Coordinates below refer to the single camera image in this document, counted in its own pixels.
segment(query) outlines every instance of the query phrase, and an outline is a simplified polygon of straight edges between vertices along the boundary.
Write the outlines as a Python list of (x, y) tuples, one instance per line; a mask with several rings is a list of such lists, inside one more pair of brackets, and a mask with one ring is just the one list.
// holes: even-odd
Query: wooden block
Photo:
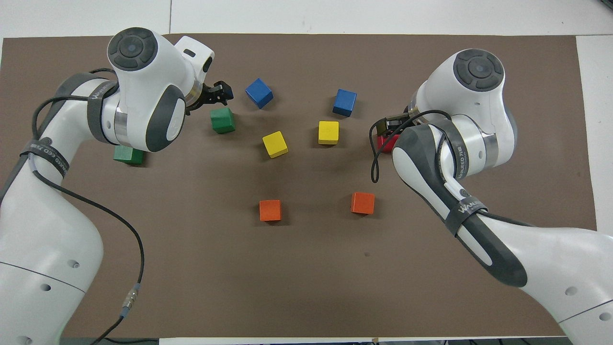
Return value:
[(372, 214), (375, 211), (375, 195), (355, 192), (351, 195), (351, 212)]
[(139, 165), (143, 163), (143, 152), (133, 147), (117, 145), (113, 153), (113, 160), (126, 164)]
[[(387, 145), (381, 150), (382, 153), (390, 153), (396, 144), (396, 140), (400, 137), (400, 134), (396, 134), (392, 140), (390, 140)], [(381, 149), (381, 146), (385, 143), (385, 141), (389, 137), (385, 138), (384, 136), (377, 136), (377, 150)]]
[(342, 88), (338, 89), (332, 112), (342, 116), (351, 116), (353, 105), (356, 103), (356, 98), (357, 93), (343, 90)]
[(320, 121), (317, 142), (320, 145), (338, 144), (338, 121)]
[(275, 158), (288, 152), (287, 144), (285, 144), (280, 131), (263, 137), (262, 141), (264, 141), (264, 146), (266, 146), (266, 151), (270, 158)]
[(251, 83), (251, 85), (245, 89), (245, 92), (247, 92), (249, 99), (260, 109), (268, 104), (273, 98), (272, 91), (260, 78), (257, 78), (256, 81)]
[(263, 222), (281, 220), (281, 200), (260, 201), (260, 220)]
[(219, 134), (224, 134), (236, 130), (234, 124), (234, 114), (230, 108), (211, 110), (211, 125), (213, 130)]

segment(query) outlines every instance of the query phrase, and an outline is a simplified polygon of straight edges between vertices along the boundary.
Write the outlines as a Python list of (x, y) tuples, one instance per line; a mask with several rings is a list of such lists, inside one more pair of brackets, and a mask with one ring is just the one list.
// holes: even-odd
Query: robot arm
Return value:
[[(480, 82), (487, 87), (479, 88)], [(454, 115), (451, 120), (426, 115), (421, 124), (404, 129), (392, 151), (394, 166), (492, 276), (541, 303), (575, 345), (610, 344), (613, 238), (489, 214), (457, 181), (512, 154), (517, 136), (502, 103), (503, 84), (504, 70), (488, 52), (464, 50), (447, 59), (408, 108), (435, 107)]]
[(57, 345), (102, 260), (96, 227), (32, 172), (60, 185), (79, 145), (91, 139), (161, 150), (190, 110), (232, 99), (224, 82), (204, 84), (214, 53), (189, 37), (172, 45), (131, 28), (111, 40), (108, 53), (117, 83), (90, 73), (68, 78), (56, 96), (70, 99), (55, 102), (34, 128), (0, 193), (0, 300), (11, 301), (0, 313), (1, 344)]

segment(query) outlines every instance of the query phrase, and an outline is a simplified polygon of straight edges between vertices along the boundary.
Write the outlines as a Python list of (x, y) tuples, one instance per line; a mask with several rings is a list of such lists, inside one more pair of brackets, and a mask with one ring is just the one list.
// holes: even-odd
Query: brown surface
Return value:
[[(141, 296), (117, 337), (561, 335), (526, 294), (490, 277), (397, 177), (390, 156), (369, 179), (367, 130), (400, 112), (448, 56), (490, 50), (507, 72), (519, 127), (511, 161), (464, 186), (490, 211), (540, 226), (595, 228), (579, 65), (573, 37), (197, 34), (216, 53), (237, 130), (216, 134), (204, 107), (146, 168), (89, 142), (65, 186), (125, 216), (142, 235)], [(175, 42), (179, 36), (169, 36)], [(108, 66), (109, 37), (5, 39), (0, 71), (0, 179), (29, 139), (33, 109), (73, 73)], [(261, 77), (263, 110), (244, 89)], [(331, 113), (338, 88), (357, 92), (350, 118)], [(320, 120), (340, 142), (317, 144)], [(261, 137), (280, 130), (289, 153), (269, 159)], [(375, 213), (349, 211), (351, 193)], [(280, 199), (283, 220), (258, 218)], [(115, 321), (138, 270), (117, 221), (97, 225), (105, 257), (64, 336), (97, 336)]]

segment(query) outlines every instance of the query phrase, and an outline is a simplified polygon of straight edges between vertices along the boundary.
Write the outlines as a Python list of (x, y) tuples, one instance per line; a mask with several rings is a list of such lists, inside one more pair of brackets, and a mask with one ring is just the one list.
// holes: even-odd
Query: blue block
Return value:
[(257, 78), (255, 82), (249, 85), (245, 89), (245, 92), (247, 92), (247, 96), (249, 96), (253, 103), (260, 109), (272, 99), (272, 91), (260, 78)]
[(342, 88), (338, 89), (332, 112), (342, 116), (351, 116), (353, 105), (356, 103), (356, 97), (357, 93), (355, 92), (343, 90)]

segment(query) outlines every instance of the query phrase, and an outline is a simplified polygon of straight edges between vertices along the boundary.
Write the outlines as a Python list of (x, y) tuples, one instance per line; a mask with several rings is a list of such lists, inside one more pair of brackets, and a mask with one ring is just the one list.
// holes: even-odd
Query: cable connector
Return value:
[(136, 303), (136, 298), (139, 296), (139, 289), (140, 284), (136, 283), (134, 284), (132, 290), (128, 292), (126, 299), (123, 301), (123, 307), (121, 308), (120, 317), (125, 318), (126, 316), (128, 316), (128, 312), (130, 311), (130, 309), (132, 309), (134, 303)]
[(377, 136), (384, 136), (387, 138), (390, 134), (392, 134), (398, 127), (400, 127), (405, 121), (409, 119), (409, 113), (402, 113), (400, 115), (394, 115), (390, 117), (386, 117), (381, 121), (377, 122)]

